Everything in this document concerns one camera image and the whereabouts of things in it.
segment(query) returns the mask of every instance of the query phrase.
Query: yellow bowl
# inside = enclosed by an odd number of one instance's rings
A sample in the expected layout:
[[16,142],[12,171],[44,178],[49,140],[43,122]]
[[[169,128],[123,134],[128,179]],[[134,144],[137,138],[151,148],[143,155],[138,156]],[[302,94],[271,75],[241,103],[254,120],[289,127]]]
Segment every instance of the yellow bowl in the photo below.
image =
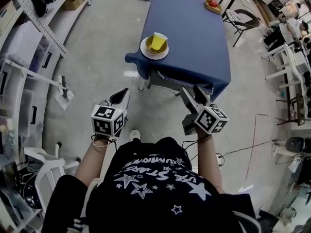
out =
[[146,49],[150,52],[150,53],[153,53],[153,54],[160,54],[160,53],[163,53],[166,49],[167,49],[167,41],[165,41],[163,43],[163,45],[161,46],[161,48],[159,50],[155,50],[151,47],[151,44],[152,44],[152,40],[153,40],[154,36],[151,35],[147,38],[146,40]]

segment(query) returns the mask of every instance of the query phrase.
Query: black t-shirt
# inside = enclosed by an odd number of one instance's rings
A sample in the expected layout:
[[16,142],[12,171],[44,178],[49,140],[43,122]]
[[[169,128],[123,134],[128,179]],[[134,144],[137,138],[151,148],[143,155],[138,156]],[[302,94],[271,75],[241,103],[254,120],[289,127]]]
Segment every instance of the black t-shirt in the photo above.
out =
[[[50,200],[42,232],[66,232],[80,217],[86,187],[63,176]],[[233,211],[255,217],[249,195],[220,195],[192,172],[186,152],[172,138],[127,143],[116,152],[104,181],[86,207],[90,232],[201,229],[242,232]]]

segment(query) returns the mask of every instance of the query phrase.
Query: blue tablecloth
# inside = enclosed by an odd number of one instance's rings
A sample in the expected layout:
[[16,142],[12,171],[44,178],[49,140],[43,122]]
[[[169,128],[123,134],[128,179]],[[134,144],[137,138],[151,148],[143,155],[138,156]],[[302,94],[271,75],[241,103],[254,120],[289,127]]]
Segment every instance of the blue tablecloth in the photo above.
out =
[[149,78],[151,68],[212,83],[214,101],[231,81],[229,53],[221,15],[205,9],[203,0],[152,0],[140,42],[159,32],[168,37],[169,53],[161,60],[146,58],[138,48],[125,61]]

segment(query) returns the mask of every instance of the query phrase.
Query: white chair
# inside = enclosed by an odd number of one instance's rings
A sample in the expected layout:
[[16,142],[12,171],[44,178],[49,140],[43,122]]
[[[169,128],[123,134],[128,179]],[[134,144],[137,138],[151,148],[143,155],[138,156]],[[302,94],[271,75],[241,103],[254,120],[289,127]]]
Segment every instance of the white chair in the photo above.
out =
[[24,147],[25,155],[31,156],[35,162],[43,164],[37,173],[35,188],[44,213],[47,210],[58,179],[65,174],[65,169],[77,166],[81,161],[77,158],[75,162],[66,164],[64,159],[58,157],[60,146],[61,143],[56,144],[55,156],[47,154],[43,149]]

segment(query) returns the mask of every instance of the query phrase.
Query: white cube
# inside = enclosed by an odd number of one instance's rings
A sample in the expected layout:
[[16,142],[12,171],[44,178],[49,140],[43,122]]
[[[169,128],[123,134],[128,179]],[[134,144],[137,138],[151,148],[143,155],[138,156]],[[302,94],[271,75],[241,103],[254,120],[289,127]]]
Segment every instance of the white cube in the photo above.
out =
[[221,109],[205,106],[194,122],[207,134],[212,134],[219,133],[228,121]]
[[115,136],[123,127],[126,114],[122,109],[95,105],[91,116],[95,134]]

